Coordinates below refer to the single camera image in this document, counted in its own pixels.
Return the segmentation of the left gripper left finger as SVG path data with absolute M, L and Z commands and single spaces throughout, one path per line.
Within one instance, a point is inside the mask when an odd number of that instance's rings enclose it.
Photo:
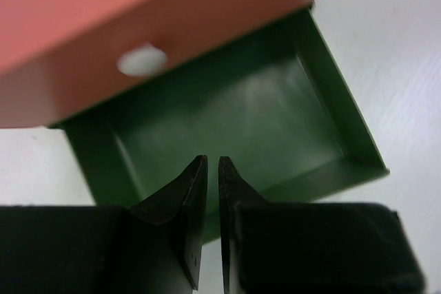
M 208 160 L 195 157 L 175 179 L 130 207 L 130 213 L 165 234 L 166 246 L 190 289 L 198 289 L 207 200 Z

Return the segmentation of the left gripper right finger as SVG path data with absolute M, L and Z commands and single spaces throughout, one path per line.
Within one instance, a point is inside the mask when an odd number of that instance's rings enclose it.
M 272 238 L 263 219 L 268 201 L 242 178 L 227 156 L 218 162 L 218 195 L 224 291 L 272 292 Z

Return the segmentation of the green drawer box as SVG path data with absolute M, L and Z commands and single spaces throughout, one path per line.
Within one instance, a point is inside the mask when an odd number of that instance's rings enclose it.
M 207 156 L 206 243 L 220 235 L 222 156 L 274 202 L 317 200 L 389 173 L 310 8 L 56 128 L 99 205 L 132 206 Z

